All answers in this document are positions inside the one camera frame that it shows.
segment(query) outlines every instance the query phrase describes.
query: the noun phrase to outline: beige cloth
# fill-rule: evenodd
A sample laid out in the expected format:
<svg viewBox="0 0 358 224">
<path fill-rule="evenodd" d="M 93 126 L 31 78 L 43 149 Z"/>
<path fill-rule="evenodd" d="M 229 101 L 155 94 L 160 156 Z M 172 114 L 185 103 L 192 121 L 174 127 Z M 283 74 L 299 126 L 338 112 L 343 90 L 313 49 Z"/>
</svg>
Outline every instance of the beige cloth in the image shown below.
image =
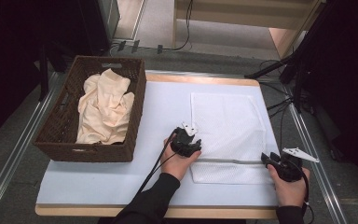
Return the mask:
<svg viewBox="0 0 358 224">
<path fill-rule="evenodd" d="M 84 83 L 85 95 L 78 105 L 77 143 L 123 142 L 128 130 L 134 94 L 127 91 L 128 78 L 111 69 L 93 75 Z"/>
</svg>

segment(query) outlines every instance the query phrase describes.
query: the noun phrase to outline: white floor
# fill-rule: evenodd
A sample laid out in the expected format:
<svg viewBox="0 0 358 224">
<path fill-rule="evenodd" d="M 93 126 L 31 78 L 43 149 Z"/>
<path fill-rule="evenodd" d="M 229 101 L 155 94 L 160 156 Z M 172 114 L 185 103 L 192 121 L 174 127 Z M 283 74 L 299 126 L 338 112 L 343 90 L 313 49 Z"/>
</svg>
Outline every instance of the white floor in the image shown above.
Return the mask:
<svg viewBox="0 0 358 224">
<path fill-rule="evenodd" d="M 163 45 L 163 48 L 172 48 L 173 1 L 145 1 L 145 9 L 134 40 L 140 41 L 140 47 L 157 48 L 158 45 Z M 269 29 L 266 27 L 190 21 L 189 31 L 189 43 L 181 50 L 261 60 L 280 60 Z M 181 47 L 186 39 L 186 21 L 179 20 L 176 30 L 176 47 Z"/>
</svg>

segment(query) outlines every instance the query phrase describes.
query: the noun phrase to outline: gray floor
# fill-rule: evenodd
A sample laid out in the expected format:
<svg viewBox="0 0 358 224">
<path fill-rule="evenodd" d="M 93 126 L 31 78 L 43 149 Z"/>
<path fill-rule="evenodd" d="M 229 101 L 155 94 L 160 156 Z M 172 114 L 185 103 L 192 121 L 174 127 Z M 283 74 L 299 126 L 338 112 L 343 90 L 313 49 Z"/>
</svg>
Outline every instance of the gray floor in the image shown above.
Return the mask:
<svg viewBox="0 0 358 224">
<path fill-rule="evenodd" d="M 147 8 L 156 7 L 160 1 L 149 0 Z M 164 11 L 160 16 L 169 16 L 169 12 Z M 153 13 L 144 13 L 144 18 L 150 18 Z M 154 35 L 149 32 L 150 27 L 140 26 L 138 39 L 144 47 L 155 48 L 157 44 L 169 46 L 171 34 L 167 30 L 157 30 Z M 186 38 L 184 30 L 178 28 L 178 43 Z M 244 28 L 245 33 L 254 33 L 254 36 L 264 34 L 266 30 Z M 127 46 L 124 50 L 117 52 L 117 48 L 113 48 L 110 52 L 115 57 L 138 57 L 145 59 L 145 67 L 149 70 L 165 70 L 165 71 L 185 71 L 199 73 L 221 74 L 226 77 L 242 77 L 243 75 L 252 74 L 260 69 L 260 64 L 264 60 L 277 59 L 276 51 L 271 48 L 271 39 L 263 35 L 263 38 L 252 39 L 246 37 L 246 41 L 241 42 L 241 47 L 235 47 L 235 41 L 231 41 L 231 36 L 235 34 L 222 35 L 217 34 L 216 39 L 206 38 L 206 35 L 192 33 L 193 47 L 184 49 L 185 51 L 165 51 L 157 54 L 156 49 L 138 49 L 138 52 L 131 53 L 131 47 Z M 261 82 L 267 82 L 274 87 L 281 88 L 282 85 L 276 82 L 278 71 L 269 74 L 269 77 L 263 77 Z M 57 90 L 53 92 L 54 97 L 59 92 L 65 74 L 59 74 Z M 274 105 L 284 99 L 283 94 L 273 90 L 268 86 L 262 85 L 262 92 L 266 105 Z M 17 111 L 7 120 L 0 130 L 0 173 L 4 168 L 7 158 L 15 148 L 21 133 L 34 109 L 37 107 L 39 89 L 36 88 L 17 109 Z M 358 168 L 350 162 L 337 162 L 331 159 L 330 149 L 320 129 L 318 121 L 314 116 L 308 113 L 302 113 L 305 120 L 312 142 L 318 152 L 318 156 L 322 161 L 323 167 L 327 173 L 328 180 L 332 189 L 337 195 L 347 223 L 358 223 Z M 278 144 L 280 144 L 281 136 L 281 117 L 277 115 L 271 119 L 271 124 L 276 135 Z M 297 130 L 292 113 L 287 110 L 284 113 L 282 123 L 282 145 L 284 147 L 304 147 L 303 141 Z M 0 200 L 0 224 L 1 223 L 96 223 L 96 217 L 40 217 L 34 212 L 34 204 L 40 183 L 44 172 L 48 165 L 49 159 L 40 152 L 37 147 L 32 144 L 25 146 L 22 159 L 20 160 L 17 171 L 11 178 L 5 193 Z M 312 166 L 306 163 L 306 166 L 312 170 Z M 322 194 L 321 183 L 318 182 L 313 173 L 310 179 L 311 192 L 310 204 L 314 209 L 315 221 L 313 223 L 334 223 L 332 212 L 329 211 L 328 197 Z M 249 220 L 248 223 L 256 223 L 255 220 Z M 258 220 L 257 223 L 277 223 L 275 220 Z"/>
</svg>

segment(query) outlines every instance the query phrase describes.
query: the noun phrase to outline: person's left hand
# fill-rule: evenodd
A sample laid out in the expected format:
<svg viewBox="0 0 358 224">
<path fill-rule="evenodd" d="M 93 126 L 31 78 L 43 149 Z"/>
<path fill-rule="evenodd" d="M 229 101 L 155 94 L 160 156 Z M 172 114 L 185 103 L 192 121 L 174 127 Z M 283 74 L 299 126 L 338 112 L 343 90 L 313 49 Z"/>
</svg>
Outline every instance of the person's left hand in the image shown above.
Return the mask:
<svg viewBox="0 0 358 224">
<path fill-rule="evenodd" d="M 173 175 L 180 181 L 185 176 L 187 168 L 199 157 L 201 151 L 199 150 L 194 152 L 189 158 L 181 157 L 179 155 L 174 155 L 170 158 L 173 154 L 174 152 L 171 149 L 171 143 L 169 143 L 160 160 L 160 162 L 164 162 L 161 166 L 161 172 Z"/>
</svg>

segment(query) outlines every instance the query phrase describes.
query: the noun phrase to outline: hand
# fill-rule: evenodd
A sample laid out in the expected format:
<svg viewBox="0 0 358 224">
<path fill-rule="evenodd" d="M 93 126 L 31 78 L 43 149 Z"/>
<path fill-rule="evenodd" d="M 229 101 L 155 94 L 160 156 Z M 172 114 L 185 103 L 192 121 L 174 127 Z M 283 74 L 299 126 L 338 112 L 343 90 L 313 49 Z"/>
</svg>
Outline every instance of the hand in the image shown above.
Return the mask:
<svg viewBox="0 0 358 224">
<path fill-rule="evenodd" d="M 174 155 L 170 158 L 173 154 L 174 152 L 171 149 L 171 143 L 169 143 L 160 160 L 160 162 L 164 162 L 161 166 L 161 172 L 173 175 L 180 181 L 185 176 L 187 168 L 199 157 L 201 151 L 194 152 L 189 158 L 181 157 L 179 155 Z"/>
<path fill-rule="evenodd" d="M 275 183 L 275 189 L 277 191 L 278 204 L 282 206 L 298 206 L 302 207 L 304 197 L 306 195 L 306 186 L 303 178 L 296 182 L 286 182 L 279 178 L 275 167 L 271 164 L 267 166 L 269 175 Z M 310 171 L 306 168 L 302 168 L 307 179 L 310 179 Z"/>
</svg>

